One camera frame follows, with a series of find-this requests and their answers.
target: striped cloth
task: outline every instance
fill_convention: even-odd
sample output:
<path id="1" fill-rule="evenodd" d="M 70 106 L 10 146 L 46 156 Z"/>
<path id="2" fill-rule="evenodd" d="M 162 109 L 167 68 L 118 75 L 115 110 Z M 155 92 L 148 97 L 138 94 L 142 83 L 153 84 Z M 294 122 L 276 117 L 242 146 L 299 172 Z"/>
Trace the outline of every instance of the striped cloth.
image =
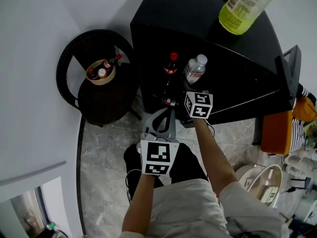
<path id="1" fill-rule="evenodd" d="M 300 99 L 302 97 L 308 97 L 312 101 L 312 103 L 315 104 L 315 107 L 317 108 L 316 97 L 310 91 L 308 91 L 305 87 L 299 84 L 296 98 Z M 296 151 L 306 145 L 307 138 L 305 138 L 305 134 L 304 134 L 304 125 L 305 125 L 304 121 L 300 121 L 296 118 L 293 118 L 292 141 L 291 141 L 291 149 L 290 149 L 291 152 Z"/>

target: floor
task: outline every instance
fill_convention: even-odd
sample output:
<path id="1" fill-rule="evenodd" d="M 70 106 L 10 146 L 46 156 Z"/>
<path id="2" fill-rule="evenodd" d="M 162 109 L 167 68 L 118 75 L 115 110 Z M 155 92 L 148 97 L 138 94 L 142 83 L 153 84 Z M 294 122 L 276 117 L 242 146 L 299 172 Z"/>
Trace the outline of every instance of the floor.
<path id="1" fill-rule="evenodd" d="M 123 153 L 131 144 L 138 143 L 142 123 L 150 116 L 143 110 L 140 92 L 132 107 L 140 114 L 142 121 L 127 113 L 121 120 L 103 128 L 85 124 L 81 156 L 81 197 L 88 238 L 114 238 L 120 235 L 123 217 L 129 206 Z M 234 168 L 248 163 L 280 163 L 279 157 L 268 159 L 267 154 L 260 153 L 257 146 L 251 145 L 254 119 L 218 124 L 214 129 L 216 141 Z M 176 138 L 188 145 L 202 163 L 195 129 L 186 129 L 176 121 L 176 131 Z M 288 197 L 293 198 L 284 193 L 278 210 L 291 216 L 297 201 L 292 199 L 285 203 L 284 199 Z"/>

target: white shirt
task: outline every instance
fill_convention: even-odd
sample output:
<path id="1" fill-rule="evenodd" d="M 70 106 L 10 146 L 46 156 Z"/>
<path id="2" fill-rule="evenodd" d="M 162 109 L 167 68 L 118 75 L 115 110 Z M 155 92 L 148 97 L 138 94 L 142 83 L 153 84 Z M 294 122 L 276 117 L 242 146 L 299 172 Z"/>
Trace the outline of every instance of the white shirt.
<path id="1" fill-rule="evenodd" d="M 187 180 L 154 189 L 147 238 L 230 238 L 244 232 L 261 238 L 288 238 L 279 217 L 251 196 L 238 182 L 220 193 L 221 209 L 211 184 Z M 143 238 L 123 232 L 120 238 Z"/>

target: chair leg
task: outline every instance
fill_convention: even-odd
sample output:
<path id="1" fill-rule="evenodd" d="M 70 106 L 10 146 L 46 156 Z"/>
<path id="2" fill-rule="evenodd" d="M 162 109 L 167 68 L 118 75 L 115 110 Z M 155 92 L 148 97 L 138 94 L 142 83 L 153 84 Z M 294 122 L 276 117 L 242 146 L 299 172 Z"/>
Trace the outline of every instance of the chair leg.
<path id="1" fill-rule="evenodd" d="M 133 114 L 138 120 L 142 120 L 139 114 L 135 112 L 135 110 L 132 107 L 129 108 L 129 112 Z"/>

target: bottle cap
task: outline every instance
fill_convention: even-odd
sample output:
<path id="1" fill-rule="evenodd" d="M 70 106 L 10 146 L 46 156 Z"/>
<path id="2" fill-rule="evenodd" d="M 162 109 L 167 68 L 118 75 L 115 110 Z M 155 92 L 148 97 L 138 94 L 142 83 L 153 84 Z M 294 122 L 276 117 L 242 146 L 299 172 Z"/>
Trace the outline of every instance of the bottle cap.
<path id="1" fill-rule="evenodd" d="M 98 76 L 99 77 L 104 77 L 106 75 L 106 69 L 104 69 L 104 68 L 101 68 L 101 69 L 99 69 L 98 70 Z"/>
<path id="2" fill-rule="evenodd" d="M 177 52 L 171 52 L 169 57 L 170 57 L 170 59 L 172 61 L 176 61 L 178 59 L 178 53 Z"/>
<path id="3" fill-rule="evenodd" d="M 196 62 L 205 65 L 208 62 L 208 58 L 205 55 L 200 54 L 196 57 Z"/>
<path id="4" fill-rule="evenodd" d="M 51 223 L 47 224 L 46 227 L 48 230 L 54 230 L 54 228 L 56 227 L 56 224 L 54 222 L 51 222 Z"/>

